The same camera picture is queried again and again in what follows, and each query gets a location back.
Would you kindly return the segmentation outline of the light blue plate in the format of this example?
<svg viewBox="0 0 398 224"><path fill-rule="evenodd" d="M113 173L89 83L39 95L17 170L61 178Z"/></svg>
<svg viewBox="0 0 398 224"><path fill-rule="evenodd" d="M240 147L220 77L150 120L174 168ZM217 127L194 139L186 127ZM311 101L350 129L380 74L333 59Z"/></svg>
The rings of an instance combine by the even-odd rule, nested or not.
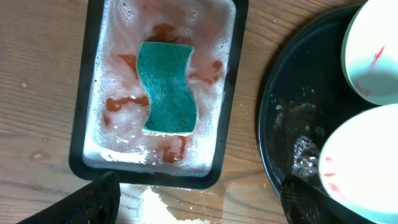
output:
<svg viewBox="0 0 398 224"><path fill-rule="evenodd" d="M397 0L368 0L359 8L345 32L341 65L364 100L397 103Z"/></svg>
<svg viewBox="0 0 398 224"><path fill-rule="evenodd" d="M333 200L375 223L397 223L397 105L339 126L321 149L318 172Z"/></svg>

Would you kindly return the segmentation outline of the green yellow sponge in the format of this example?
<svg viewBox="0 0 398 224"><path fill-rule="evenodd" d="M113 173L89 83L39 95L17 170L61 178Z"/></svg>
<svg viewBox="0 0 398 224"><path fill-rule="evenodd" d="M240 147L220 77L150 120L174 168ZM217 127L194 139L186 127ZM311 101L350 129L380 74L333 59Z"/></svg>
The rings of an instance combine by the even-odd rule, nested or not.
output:
<svg viewBox="0 0 398 224"><path fill-rule="evenodd" d="M149 98L143 130L156 134L192 133L197 106L187 84L193 47L143 42L136 60L137 74Z"/></svg>

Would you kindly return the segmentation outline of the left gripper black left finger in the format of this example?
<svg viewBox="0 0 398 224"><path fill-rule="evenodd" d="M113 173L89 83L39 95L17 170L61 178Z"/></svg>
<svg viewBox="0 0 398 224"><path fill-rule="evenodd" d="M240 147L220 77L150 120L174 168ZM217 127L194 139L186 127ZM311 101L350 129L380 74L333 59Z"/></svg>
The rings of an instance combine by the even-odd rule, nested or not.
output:
<svg viewBox="0 0 398 224"><path fill-rule="evenodd" d="M107 172L61 201L19 224L115 224L121 190L114 172Z"/></svg>

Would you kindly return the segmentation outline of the light blue top plate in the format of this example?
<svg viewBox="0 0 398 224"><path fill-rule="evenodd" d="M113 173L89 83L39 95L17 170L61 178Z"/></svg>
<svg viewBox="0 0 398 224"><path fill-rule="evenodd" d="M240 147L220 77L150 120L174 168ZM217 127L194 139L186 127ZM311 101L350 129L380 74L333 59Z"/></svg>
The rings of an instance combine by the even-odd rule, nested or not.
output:
<svg viewBox="0 0 398 224"><path fill-rule="evenodd" d="M397 103L397 0L368 0L359 8L345 32L341 65L364 100Z"/></svg>

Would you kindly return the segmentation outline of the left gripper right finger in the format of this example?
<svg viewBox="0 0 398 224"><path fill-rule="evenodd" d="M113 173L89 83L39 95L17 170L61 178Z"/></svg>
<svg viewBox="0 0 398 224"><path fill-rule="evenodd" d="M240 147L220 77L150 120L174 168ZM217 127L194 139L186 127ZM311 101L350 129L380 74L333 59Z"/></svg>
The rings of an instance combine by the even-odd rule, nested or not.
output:
<svg viewBox="0 0 398 224"><path fill-rule="evenodd" d="M281 185L280 201L289 224L372 224L293 174Z"/></svg>

